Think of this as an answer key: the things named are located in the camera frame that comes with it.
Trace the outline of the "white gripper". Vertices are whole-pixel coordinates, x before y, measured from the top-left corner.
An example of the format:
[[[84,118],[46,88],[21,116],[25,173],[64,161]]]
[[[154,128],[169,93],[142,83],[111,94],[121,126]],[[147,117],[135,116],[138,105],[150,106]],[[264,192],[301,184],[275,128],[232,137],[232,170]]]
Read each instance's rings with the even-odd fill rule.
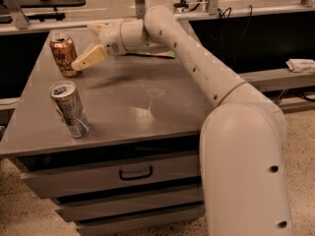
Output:
[[[121,23],[87,25],[88,30],[94,36],[98,37],[101,44],[92,43],[89,45],[87,49],[72,62],[72,68],[75,71],[88,69],[90,66],[103,61],[107,56],[107,52],[110,55],[125,55],[126,49],[121,37],[121,26]]]

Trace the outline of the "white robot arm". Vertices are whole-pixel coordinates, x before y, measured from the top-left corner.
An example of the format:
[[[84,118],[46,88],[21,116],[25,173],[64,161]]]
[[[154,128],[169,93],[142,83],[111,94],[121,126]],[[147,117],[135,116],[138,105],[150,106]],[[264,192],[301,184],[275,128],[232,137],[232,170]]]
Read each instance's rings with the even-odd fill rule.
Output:
[[[287,124],[280,108],[190,36],[162,6],[144,18],[90,24],[98,38],[77,71],[107,55],[169,49],[213,106],[200,135],[200,166],[209,236],[294,236],[284,179]]]

